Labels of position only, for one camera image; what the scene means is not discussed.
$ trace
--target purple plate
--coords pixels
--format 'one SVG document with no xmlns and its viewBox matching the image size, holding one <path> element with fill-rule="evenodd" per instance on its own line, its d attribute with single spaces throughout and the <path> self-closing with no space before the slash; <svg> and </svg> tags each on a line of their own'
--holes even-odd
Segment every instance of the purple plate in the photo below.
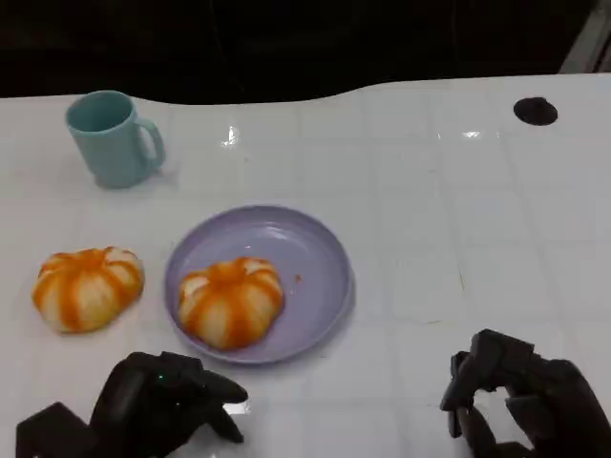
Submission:
<svg viewBox="0 0 611 458">
<path fill-rule="evenodd" d="M 276 266 L 284 309 L 261 341 L 219 351 L 180 327 L 179 285 L 188 272 L 240 256 Z M 344 247 L 317 219 L 283 207 L 242 207 L 208 219 L 179 244 L 165 272 L 165 303 L 181 337 L 198 351 L 231 363 L 274 363 L 327 336 L 354 305 L 354 280 Z"/>
</svg>

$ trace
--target mug handle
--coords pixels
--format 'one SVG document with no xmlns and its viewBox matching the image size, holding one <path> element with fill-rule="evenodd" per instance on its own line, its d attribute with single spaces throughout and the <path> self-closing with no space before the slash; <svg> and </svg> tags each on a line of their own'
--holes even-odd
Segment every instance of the mug handle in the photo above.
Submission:
<svg viewBox="0 0 611 458">
<path fill-rule="evenodd" d="M 165 147 L 163 146 L 163 138 L 161 138 L 161 134 L 159 133 L 159 129 L 148 119 L 137 118 L 136 124 L 149 133 L 151 138 L 153 139 L 153 146 L 155 148 L 155 158 L 152 160 L 153 167 L 158 169 L 161 164 L 165 161 Z"/>
</svg>

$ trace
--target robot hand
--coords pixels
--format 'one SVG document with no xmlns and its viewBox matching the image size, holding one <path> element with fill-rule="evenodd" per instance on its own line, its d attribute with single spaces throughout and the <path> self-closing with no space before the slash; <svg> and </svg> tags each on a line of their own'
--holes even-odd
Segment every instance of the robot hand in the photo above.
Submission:
<svg viewBox="0 0 611 458">
<path fill-rule="evenodd" d="M 17 458 L 164 457 L 210 425 L 235 443 L 243 437 L 223 404 L 242 403 L 239 385 L 204 370 L 196 358 L 132 353 L 115 366 L 89 426 L 60 403 L 17 427 Z"/>
<path fill-rule="evenodd" d="M 467 440 L 474 458 L 611 457 L 611 426 L 577 367 L 565 360 L 545 360 L 534 346 L 483 330 L 471 351 L 452 357 L 452 380 L 441 409 L 449 414 L 450 434 Z M 533 444 L 498 444 L 474 407 L 479 389 L 505 386 L 506 406 Z"/>
</svg>

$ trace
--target white tile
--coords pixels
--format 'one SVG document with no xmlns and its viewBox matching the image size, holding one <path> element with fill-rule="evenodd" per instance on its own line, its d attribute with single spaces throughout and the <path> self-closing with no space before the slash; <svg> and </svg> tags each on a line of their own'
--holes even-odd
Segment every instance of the white tile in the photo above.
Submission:
<svg viewBox="0 0 611 458">
<path fill-rule="evenodd" d="M 482 328 L 493 329 L 533 344 L 535 352 L 545 359 L 568 359 L 576 364 L 579 363 L 579 353 L 572 341 L 565 335 L 565 328 L 560 320 L 510 320 L 498 316 L 487 317 L 480 322 Z"/>
<path fill-rule="evenodd" d="M 297 108 L 292 103 L 240 105 L 236 111 L 243 143 L 294 142 L 298 134 Z"/>
<path fill-rule="evenodd" d="M 610 240 L 611 198 L 599 193 L 530 192 L 533 219 L 546 241 Z"/>
<path fill-rule="evenodd" d="M 275 411 L 252 406 L 248 413 L 234 415 L 233 420 L 244 436 L 243 444 L 232 444 L 217 436 L 210 427 L 196 431 L 191 440 L 172 458 L 305 458 L 304 427 L 298 411 Z"/>
<path fill-rule="evenodd" d="M 527 187 L 589 186 L 608 181 L 611 157 L 599 146 L 602 139 L 602 132 L 592 136 L 545 128 L 506 135 L 506 145 L 518 178 Z"/>
<path fill-rule="evenodd" d="M 129 354 L 121 317 L 95 333 L 59 336 L 51 330 L 38 342 L 39 355 L 28 406 L 37 410 L 61 401 L 81 418 L 88 418 L 94 402 L 115 365 Z"/>
<path fill-rule="evenodd" d="M 244 193 L 294 196 L 297 193 L 295 150 L 284 146 L 246 147 L 241 168 Z"/>
<path fill-rule="evenodd" d="M 296 192 L 297 166 L 290 146 L 181 149 L 178 156 L 178 187 L 188 194 L 293 196 Z"/>
<path fill-rule="evenodd" d="M 371 137 L 386 140 L 429 133 L 428 99 L 421 91 L 376 89 L 363 93 Z"/>
<path fill-rule="evenodd" d="M 437 185 L 437 170 L 428 142 L 371 143 L 369 154 L 380 189 L 431 189 Z"/>
<path fill-rule="evenodd" d="M 466 318 L 460 271 L 450 250 L 398 248 L 388 253 L 392 310 L 421 323 Z"/>
<path fill-rule="evenodd" d="M 297 133 L 297 109 L 287 103 L 172 108 L 172 143 L 177 148 L 287 143 Z"/>
<path fill-rule="evenodd" d="M 465 283 L 482 316 L 514 319 L 555 316 L 534 248 L 468 248 L 465 258 Z"/>
<path fill-rule="evenodd" d="M 76 202 L 42 197 L 0 198 L 0 207 L 5 212 L 0 239 L 5 262 L 0 263 L 0 272 L 7 279 L 5 297 L 11 297 L 25 281 L 36 278 L 51 254 L 70 249 L 81 208 Z"/>
<path fill-rule="evenodd" d="M 455 186 L 508 186 L 512 184 L 498 136 L 491 132 L 467 132 L 442 136 L 440 147 L 444 177 Z"/>
<path fill-rule="evenodd" d="M 453 201 L 463 242 L 530 240 L 519 199 L 512 191 L 454 191 Z"/>
<path fill-rule="evenodd" d="M 366 193 L 304 199 L 305 211 L 328 227 L 348 251 L 354 246 L 374 244 L 373 205 Z"/>
<path fill-rule="evenodd" d="M 382 242 L 391 246 L 448 246 L 446 209 L 436 190 L 380 193 Z"/>
<path fill-rule="evenodd" d="M 460 138 L 464 133 L 496 132 L 495 113 L 486 94 L 489 82 L 473 81 L 473 87 L 454 88 L 455 82 L 448 82 L 449 88 L 435 91 L 431 95 L 434 131 L 441 136 Z"/>
<path fill-rule="evenodd" d="M 478 323 L 403 324 L 394 333 L 394 351 L 403 376 L 403 396 L 412 404 L 438 405 L 450 382 L 450 358 L 468 351 Z"/>
<path fill-rule="evenodd" d="M 464 438 L 453 439 L 448 431 L 448 414 L 438 403 L 405 408 L 406 424 L 401 429 L 409 449 L 404 456 L 418 458 L 471 458 Z"/>
<path fill-rule="evenodd" d="M 365 121 L 358 93 L 307 101 L 299 105 L 298 111 L 306 141 L 350 140 L 364 136 Z"/>
<path fill-rule="evenodd" d="M 567 312 L 573 319 L 611 318 L 611 246 L 548 248 L 550 264 Z"/>
<path fill-rule="evenodd" d="M 171 138 L 174 149 L 221 148 L 242 144 L 242 126 L 232 105 L 182 106 L 171 111 Z"/>
<path fill-rule="evenodd" d="M 2 102 L 0 144 L 44 147 L 72 143 L 65 114 L 72 97 L 56 100 L 18 100 Z"/>
<path fill-rule="evenodd" d="M 34 389 L 33 385 L 36 384 L 36 367 L 42 351 L 42 348 L 37 345 L 39 341 L 36 336 L 34 335 L 32 339 L 32 333 L 24 330 L 24 327 L 32 325 L 37 331 L 48 332 L 44 329 L 44 324 L 37 322 L 42 320 L 37 316 L 33 305 L 25 302 L 22 306 L 28 308 L 28 310 L 21 310 L 25 313 L 8 313 L 7 310 L 3 310 L 0 315 L 3 323 L 12 323 L 0 337 L 0 362 L 3 366 L 2 387 L 4 391 L 0 425 L 10 422 L 13 430 L 18 422 L 34 414 L 34 411 L 24 409 L 24 405 L 27 405 L 27 400 Z M 29 322 L 24 324 L 20 320 L 22 317 Z"/>
<path fill-rule="evenodd" d="M 306 458 L 303 412 L 300 409 L 269 409 L 259 414 L 253 412 L 250 425 L 243 428 L 246 450 L 238 456 L 261 458 Z"/>
<path fill-rule="evenodd" d="M 385 299 L 385 276 L 378 251 L 356 245 L 348 250 L 348 255 L 356 283 L 355 319 L 364 322 L 387 319 L 390 306 Z"/>
<path fill-rule="evenodd" d="M 313 416 L 309 440 L 315 458 L 406 456 L 400 443 L 402 426 L 397 424 L 392 409 L 353 407 L 345 411 L 317 411 Z"/>
<path fill-rule="evenodd" d="M 520 78 L 491 79 L 489 97 L 495 107 L 503 129 L 511 133 L 536 134 L 542 130 L 554 134 L 604 132 L 607 129 L 606 97 L 600 95 L 607 84 L 602 73 L 564 74 L 553 78 L 525 76 Z M 579 85 L 579 91 L 567 90 Z M 558 110 L 558 120 L 544 128 L 520 121 L 514 114 L 514 105 L 522 98 L 545 97 Z"/>
<path fill-rule="evenodd" d="M 608 387 L 611 384 L 609 370 L 609 321 L 585 322 L 575 326 L 578 344 L 585 364 L 579 369 L 592 386 L 600 405 L 607 416 L 611 411 L 611 395 Z"/>
<path fill-rule="evenodd" d="M 311 395 L 315 399 L 380 399 L 392 392 L 387 331 L 353 322 L 313 355 Z"/>
<path fill-rule="evenodd" d="M 369 161 L 360 145 L 308 145 L 297 161 L 304 193 L 349 194 L 370 186 Z"/>
<path fill-rule="evenodd" d="M 246 156 L 242 147 L 200 146 L 181 149 L 178 155 L 178 183 L 182 192 L 211 197 L 243 192 Z"/>
<path fill-rule="evenodd" d="M 167 256 L 188 232 L 218 212 L 231 208 L 230 198 L 126 198 L 106 195 L 84 211 L 82 228 L 73 243 L 83 248 L 117 245 L 155 247 Z"/>
<path fill-rule="evenodd" d="M 229 366 L 213 361 L 206 361 L 205 365 L 242 385 L 250 399 L 266 401 L 270 405 L 302 401 L 307 394 L 311 369 L 308 361 L 299 359 L 279 364 L 273 371 L 265 367 Z"/>
</svg>

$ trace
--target light blue mug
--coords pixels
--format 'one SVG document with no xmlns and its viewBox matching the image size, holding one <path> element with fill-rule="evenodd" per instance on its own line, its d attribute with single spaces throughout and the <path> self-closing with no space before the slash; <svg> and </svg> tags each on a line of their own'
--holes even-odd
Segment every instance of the light blue mug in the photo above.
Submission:
<svg viewBox="0 0 611 458">
<path fill-rule="evenodd" d="M 132 99 L 117 91 L 98 91 L 76 100 L 66 123 L 95 182 L 128 188 L 150 176 L 165 160 L 163 139 L 152 121 L 137 117 Z M 141 130 L 153 139 L 149 155 Z"/>
</svg>

